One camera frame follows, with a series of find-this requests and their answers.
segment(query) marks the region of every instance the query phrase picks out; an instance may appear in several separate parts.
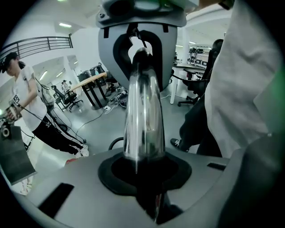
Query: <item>office chair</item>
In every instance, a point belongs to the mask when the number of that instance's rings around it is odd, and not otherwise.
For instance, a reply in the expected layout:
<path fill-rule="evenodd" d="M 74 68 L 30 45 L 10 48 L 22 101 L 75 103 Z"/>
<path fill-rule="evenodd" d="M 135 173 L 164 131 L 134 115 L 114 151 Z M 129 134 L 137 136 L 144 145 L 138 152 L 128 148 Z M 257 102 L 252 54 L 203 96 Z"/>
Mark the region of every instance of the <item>office chair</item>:
<path fill-rule="evenodd" d="M 83 100 L 79 100 L 79 101 L 75 101 L 76 99 L 76 93 L 70 94 L 69 92 L 67 93 L 68 97 L 66 98 L 65 95 L 63 95 L 55 85 L 52 86 L 52 89 L 55 91 L 55 93 L 62 99 L 63 103 L 65 105 L 70 105 L 69 107 L 69 111 L 71 112 L 71 109 L 73 106 L 77 105 L 77 107 L 79 107 L 78 102 L 83 102 Z"/>
<path fill-rule="evenodd" d="M 188 90 L 193 91 L 193 93 L 197 94 L 198 96 L 195 98 L 191 98 L 187 96 L 186 101 L 178 102 L 179 107 L 181 106 L 181 104 L 195 104 L 198 101 L 198 99 L 205 93 L 207 85 L 211 78 L 214 63 L 221 51 L 223 41 L 224 40 L 222 39 L 218 39 L 213 43 L 213 48 L 209 51 L 209 58 L 208 58 L 206 70 L 202 77 L 198 76 L 200 80 L 182 80 L 183 83 L 187 85 Z M 188 70 L 188 69 L 184 69 L 184 71 L 187 72 L 188 78 L 192 78 L 193 74 L 195 74 L 195 72 Z"/>

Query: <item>white t-shirt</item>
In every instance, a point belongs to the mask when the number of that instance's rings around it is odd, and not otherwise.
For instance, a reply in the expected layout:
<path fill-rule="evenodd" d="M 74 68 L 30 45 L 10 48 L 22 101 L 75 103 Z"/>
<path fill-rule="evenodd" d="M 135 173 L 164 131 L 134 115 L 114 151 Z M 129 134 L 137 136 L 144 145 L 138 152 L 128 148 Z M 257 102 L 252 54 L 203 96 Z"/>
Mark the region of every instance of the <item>white t-shirt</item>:
<path fill-rule="evenodd" d="M 27 99 L 29 93 L 28 81 L 32 79 L 32 74 L 34 73 L 32 67 L 25 66 L 17 80 L 12 87 L 12 98 L 16 104 L 23 102 Z M 36 96 L 30 104 L 28 104 L 25 109 L 29 110 L 31 113 L 35 114 L 37 117 L 27 112 L 26 110 L 21 111 L 21 115 L 27 127 L 30 131 L 34 131 L 41 120 L 45 117 L 47 113 L 47 108 L 45 104 L 41 101 L 39 96 Z"/>
<path fill-rule="evenodd" d="M 236 0 L 205 92 L 208 127 L 223 157 L 268 133 L 253 100 L 281 63 L 279 48 L 261 20 L 244 1 Z"/>

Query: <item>white desk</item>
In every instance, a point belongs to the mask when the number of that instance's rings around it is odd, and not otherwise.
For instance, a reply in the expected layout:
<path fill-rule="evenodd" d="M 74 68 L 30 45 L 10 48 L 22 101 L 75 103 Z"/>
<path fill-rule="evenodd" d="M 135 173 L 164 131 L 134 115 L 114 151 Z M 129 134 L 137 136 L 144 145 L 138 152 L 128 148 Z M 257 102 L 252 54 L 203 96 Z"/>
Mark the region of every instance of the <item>white desk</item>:
<path fill-rule="evenodd" d="M 202 67 L 193 66 L 193 65 L 189 65 L 189 64 L 185 64 L 185 63 L 179 63 L 179 64 L 177 64 L 177 66 L 173 66 L 172 68 L 174 70 L 174 75 L 177 77 L 180 77 L 182 79 L 186 79 L 186 77 L 185 77 L 186 72 L 184 71 L 184 69 L 191 69 L 193 72 L 198 72 L 198 73 L 204 73 L 205 72 L 205 69 Z M 174 103 L 174 98 L 176 95 L 178 80 L 179 79 L 177 79 L 175 77 L 173 77 L 173 79 L 172 79 L 173 87 L 172 87 L 172 93 L 171 93 L 171 99 L 170 99 L 171 104 Z"/>

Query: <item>metal railing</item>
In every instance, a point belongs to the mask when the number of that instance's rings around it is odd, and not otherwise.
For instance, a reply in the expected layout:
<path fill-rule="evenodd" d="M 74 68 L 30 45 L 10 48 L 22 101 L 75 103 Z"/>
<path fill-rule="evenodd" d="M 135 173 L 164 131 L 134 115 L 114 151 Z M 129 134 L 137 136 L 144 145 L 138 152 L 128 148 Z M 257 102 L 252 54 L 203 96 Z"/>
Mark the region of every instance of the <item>metal railing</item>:
<path fill-rule="evenodd" d="M 29 38 L 3 47 L 0 52 L 0 61 L 2 61 L 10 52 L 17 52 L 19 58 L 24 58 L 40 52 L 63 48 L 73 48 L 70 37 Z"/>

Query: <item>wooden desk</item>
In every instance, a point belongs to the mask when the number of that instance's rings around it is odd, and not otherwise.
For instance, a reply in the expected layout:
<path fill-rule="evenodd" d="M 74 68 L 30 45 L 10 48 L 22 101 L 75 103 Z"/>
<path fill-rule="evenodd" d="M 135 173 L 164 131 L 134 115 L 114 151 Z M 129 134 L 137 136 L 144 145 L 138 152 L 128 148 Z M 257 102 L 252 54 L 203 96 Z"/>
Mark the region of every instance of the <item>wooden desk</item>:
<path fill-rule="evenodd" d="M 90 103 L 92 104 L 92 107 L 91 107 L 91 108 L 92 108 L 93 110 L 100 109 L 100 108 L 102 108 L 103 106 L 106 105 L 106 103 L 107 103 L 107 98 L 106 98 L 106 96 L 105 96 L 105 94 L 104 94 L 104 92 L 103 92 L 103 90 L 102 90 L 102 88 L 101 88 L 101 86 L 100 86 L 100 83 L 99 83 L 98 79 L 101 78 L 101 77 L 104 77 L 104 76 L 106 76 L 106 75 L 107 75 L 107 73 L 106 73 L 106 72 L 103 72 L 103 73 L 100 73 L 100 74 L 98 74 L 98 75 L 94 75 L 94 76 L 92 76 L 92 77 L 89 77 L 89 78 L 87 78 L 87 79 L 81 81 L 81 82 L 78 83 L 77 85 L 72 86 L 69 90 L 72 91 L 72 90 L 78 89 L 79 87 L 82 87 L 82 89 L 83 89 L 84 93 L 86 94 L 88 100 L 89 100 Z M 91 84 L 90 84 L 90 83 L 93 82 L 93 81 L 96 82 L 96 85 L 98 86 L 98 88 L 99 88 L 99 90 L 100 90 L 100 93 L 102 94 L 102 96 L 103 96 L 103 98 L 104 98 L 104 100 L 105 100 L 105 102 L 104 102 L 103 104 L 101 104 L 101 102 L 99 101 L 98 97 L 96 96 L 96 94 L 95 94 L 95 92 L 94 92 L 94 90 L 93 90 L 93 88 L 92 88 L 92 86 L 91 86 Z M 93 95 L 94 99 L 96 100 L 96 102 L 97 102 L 97 104 L 98 104 L 99 107 L 97 107 L 97 106 L 95 105 L 94 101 L 92 100 L 92 98 L 91 98 L 90 95 L 88 94 L 88 91 L 87 91 L 85 85 L 87 85 L 87 86 L 89 87 L 90 92 L 92 93 L 92 95 Z"/>
<path fill-rule="evenodd" d="M 194 66 L 194 65 L 190 65 L 190 64 L 185 64 L 185 63 L 179 63 L 176 66 L 173 66 L 174 75 L 180 77 L 179 73 L 180 73 L 180 71 L 184 71 L 184 69 L 190 69 L 190 70 L 192 70 L 194 72 L 198 72 L 198 73 L 204 73 L 205 72 L 205 69 L 202 67 Z M 172 87 L 172 93 L 171 93 L 171 98 L 170 98 L 171 104 L 174 103 L 177 85 L 178 85 L 178 83 L 182 83 L 182 81 L 173 77 L 172 83 L 173 83 L 173 87 Z"/>

